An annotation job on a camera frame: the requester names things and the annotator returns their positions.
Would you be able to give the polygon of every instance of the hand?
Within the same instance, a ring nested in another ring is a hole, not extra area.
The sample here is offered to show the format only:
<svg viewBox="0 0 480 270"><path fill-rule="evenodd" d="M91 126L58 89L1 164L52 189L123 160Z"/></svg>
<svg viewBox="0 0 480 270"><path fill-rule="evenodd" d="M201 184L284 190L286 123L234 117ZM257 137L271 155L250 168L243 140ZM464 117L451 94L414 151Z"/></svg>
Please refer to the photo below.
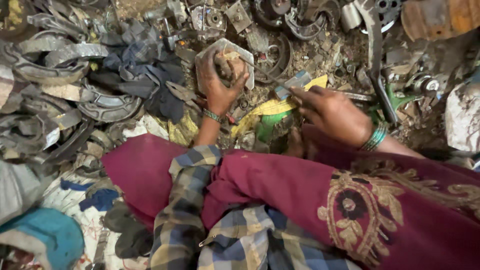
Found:
<svg viewBox="0 0 480 270"><path fill-rule="evenodd" d="M331 138L360 148L372 135L372 121L346 96L319 86L291 90L302 101L300 113Z"/></svg>
<svg viewBox="0 0 480 270"><path fill-rule="evenodd" d="M200 71L198 83L202 84L206 92L208 109L216 115L224 116L238 94L245 87L245 83L250 75L245 64L243 72L238 77L232 77L230 88L223 85L216 73L214 64L214 57L218 52L218 48L211 48L202 57L201 66L198 69Z"/></svg>

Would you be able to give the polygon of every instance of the plaid shirt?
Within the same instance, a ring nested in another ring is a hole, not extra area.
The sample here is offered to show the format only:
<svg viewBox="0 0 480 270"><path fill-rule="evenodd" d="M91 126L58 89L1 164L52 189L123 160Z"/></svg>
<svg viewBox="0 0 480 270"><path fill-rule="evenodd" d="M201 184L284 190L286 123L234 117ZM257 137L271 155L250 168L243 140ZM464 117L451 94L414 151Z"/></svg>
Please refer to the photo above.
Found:
<svg viewBox="0 0 480 270"><path fill-rule="evenodd" d="M156 217L148 269L359 269L266 205L231 210L207 236L202 192L220 158L215 146L197 146L172 161L170 204Z"/></svg>

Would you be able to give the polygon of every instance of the left hand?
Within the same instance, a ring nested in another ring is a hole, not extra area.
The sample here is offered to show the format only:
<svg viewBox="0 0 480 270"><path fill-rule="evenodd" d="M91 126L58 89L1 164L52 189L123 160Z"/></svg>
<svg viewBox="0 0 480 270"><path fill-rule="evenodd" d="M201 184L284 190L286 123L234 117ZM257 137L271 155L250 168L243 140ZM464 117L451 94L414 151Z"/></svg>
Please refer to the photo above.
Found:
<svg viewBox="0 0 480 270"><path fill-rule="evenodd" d="M230 88L223 85L214 64L214 57L218 52L218 48L211 48L202 57L201 66L198 69L200 71L198 83L202 84L206 92L208 109L218 116L224 116L245 87L250 75L245 64L243 72L238 77L233 76Z"/></svg>

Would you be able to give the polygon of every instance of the right hand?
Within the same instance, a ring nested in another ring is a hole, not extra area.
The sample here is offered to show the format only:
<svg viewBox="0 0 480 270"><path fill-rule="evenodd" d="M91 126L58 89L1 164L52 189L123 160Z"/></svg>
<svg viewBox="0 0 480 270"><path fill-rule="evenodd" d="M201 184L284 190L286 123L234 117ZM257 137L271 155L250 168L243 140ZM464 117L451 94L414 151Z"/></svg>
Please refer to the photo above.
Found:
<svg viewBox="0 0 480 270"><path fill-rule="evenodd" d="M320 86L290 90L302 101L300 113L332 139L360 148L372 135L370 117L346 96Z"/></svg>

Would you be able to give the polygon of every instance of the beaded bracelet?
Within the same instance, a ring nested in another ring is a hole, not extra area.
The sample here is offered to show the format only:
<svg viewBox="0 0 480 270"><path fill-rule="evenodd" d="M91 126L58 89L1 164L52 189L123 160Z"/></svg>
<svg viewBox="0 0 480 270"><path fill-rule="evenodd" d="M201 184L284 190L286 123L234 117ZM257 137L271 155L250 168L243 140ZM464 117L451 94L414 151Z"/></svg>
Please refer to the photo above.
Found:
<svg viewBox="0 0 480 270"><path fill-rule="evenodd" d="M223 119L222 119L220 116L214 114L213 112L211 112L211 111L209 111L209 110L207 110L207 109L204 109L204 114L205 114L206 116L212 118L213 120L219 122L219 123L223 123Z"/></svg>
<svg viewBox="0 0 480 270"><path fill-rule="evenodd" d="M363 146L360 148L360 150L364 151L374 151L377 149L379 144L385 139L387 136L388 132L388 125L385 123L380 122L373 132L372 136L368 141L363 144Z"/></svg>

